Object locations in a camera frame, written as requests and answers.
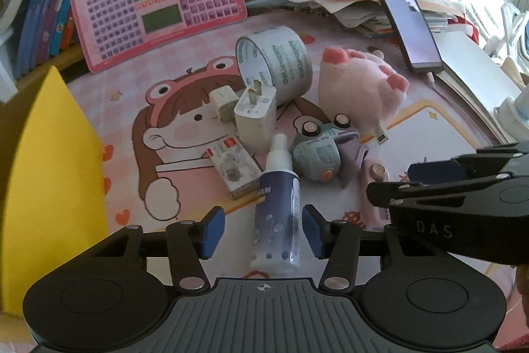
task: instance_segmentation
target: cartoon eye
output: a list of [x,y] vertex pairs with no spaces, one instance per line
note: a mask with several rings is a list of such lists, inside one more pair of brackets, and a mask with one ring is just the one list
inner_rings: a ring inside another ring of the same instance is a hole
[[232,67],[234,66],[235,62],[233,61],[233,59],[230,59],[230,58],[222,58],[222,59],[219,59],[217,60],[214,64],[213,64],[213,67],[215,69],[227,69],[229,67]]
[[157,85],[154,89],[151,90],[150,97],[152,99],[162,98],[171,88],[168,84]]

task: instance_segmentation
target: packing tape roll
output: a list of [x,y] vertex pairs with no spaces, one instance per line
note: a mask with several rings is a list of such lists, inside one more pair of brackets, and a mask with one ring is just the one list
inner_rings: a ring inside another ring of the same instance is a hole
[[312,85],[312,62],[305,44],[286,26],[239,38],[236,53],[245,84],[252,87],[259,80],[273,85],[277,105],[304,95]]

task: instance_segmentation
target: desk mat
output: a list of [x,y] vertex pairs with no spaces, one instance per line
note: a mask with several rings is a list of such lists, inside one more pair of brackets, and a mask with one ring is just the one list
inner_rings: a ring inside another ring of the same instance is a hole
[[[339,45],[361,51],[376,46],[384,52],[386,61],[411,82],[408,98],[389,128],[389,141],[379,146],[370,137],[363,137],[370,156],[382,159],[393,179],[406,180],[405,170],[411,163],[453,157],[493,142],[481,120],[448,88],[440,84],[434,91],[426,81],[410,76],[395,46],[385,40],[373,41],[352,34],[332,17],[278,10],[178,40],[99,74],[85,75],[69,85],[105,145],[109,232],[127,224],[141,224],[146,231],[162,230],[175,220],[199,219],[213,205],[222,205],[229,214],[226,231],[215,256],[204,262],[204,268],[212,281],[221,276],[248,275],[254,206],[246,204],[253,198],[250,195],[230,200],[215,168],[203,155],[207,143],[231,132],[213,119],[213,110],[204,95],[226,84],[235,91],[242,90],[235,57],[237,39],[285,23],[300,34],[315,70],[310,91],[278,111],[278,129],[289,138],[294,137],[295,123],[299,123],[295,120],[301,116],[325,120],[317,107],[317,65],[325,47]],[[219,75],[220,69],[225,74]],[[184,87],[178,96],[166,101],[157,98],[159,92],[153,92],[156,83],[170,86],[187,75],[196,75],[197,80]],[[154,110],[158,113],[157,127],[150,123]],[[175,136],[191,142],[187,146],[190,148],[171,147]],[[360,210],[361,199],[358,181],[342,188],[338,182],[309,187],[302,180],[302,205],[316,205],[327,219],[346,218],[366,225]],[[296,276],[312,276],[318,281],[325,262],[312,257],[303,235],[300,243],[302,263]],[[514,281],[511,268],[474,259],[466,261],[491,276],[506,296],[510,295]],[[166,259],[152,258],[148,265],[153,274],[170,283]],[[356,282],[364,283],[378,270],[376,258],[361,258]],[[502,343],[521,335],[510,333],[502,338]]]

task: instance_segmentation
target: small box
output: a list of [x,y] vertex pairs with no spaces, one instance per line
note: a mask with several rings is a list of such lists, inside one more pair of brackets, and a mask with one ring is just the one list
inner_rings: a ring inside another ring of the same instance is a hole
[[207,153],[228,186],[232,199],[257,189],[261,169],[235,136],[215,141]]

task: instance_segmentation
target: pink claw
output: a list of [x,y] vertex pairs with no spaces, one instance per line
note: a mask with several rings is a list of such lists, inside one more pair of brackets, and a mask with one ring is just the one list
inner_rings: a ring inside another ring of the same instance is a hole
[[323,61],[338,65],[340,63],[348,63],[349,57],[343,48],[332,46],[327,47],[323,51]]
[[390,76],[395,73],[393,69],[387,67],[386,65],[379,65],[378,67],[380,68],[380,71],[384,72],[384,74],[386,74],[387,76]]
[[358,58],[358,59],[367,59],[366,55],[364,53],[361,53],[356,50],[346,50],[348,56],[352,58]]
[[407,92],[409,88],[409,81],[399,74],[390,75],[388,77],[388,84],[392,89],[397,89],[401,92]]

